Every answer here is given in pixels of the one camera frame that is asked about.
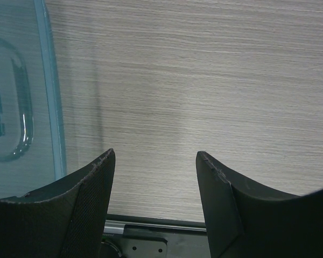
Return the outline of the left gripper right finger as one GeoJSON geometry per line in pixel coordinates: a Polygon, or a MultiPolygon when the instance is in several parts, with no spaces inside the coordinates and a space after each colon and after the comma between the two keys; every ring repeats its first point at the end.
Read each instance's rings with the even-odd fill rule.
{"type": "Polygon", "coordinates": [[[196,174],[211,257],[323,257],[323,189],[282,192],[204,151],[196,174]]]}

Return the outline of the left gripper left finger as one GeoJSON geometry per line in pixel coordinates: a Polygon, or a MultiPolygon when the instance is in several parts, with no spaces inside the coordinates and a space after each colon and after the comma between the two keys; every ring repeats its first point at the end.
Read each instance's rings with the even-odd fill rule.
{"type": "Polygon", "coordinates": [[[99,257],[114,172],[109,149],[51,184],[0,199],[0,257],[99,257]]]}

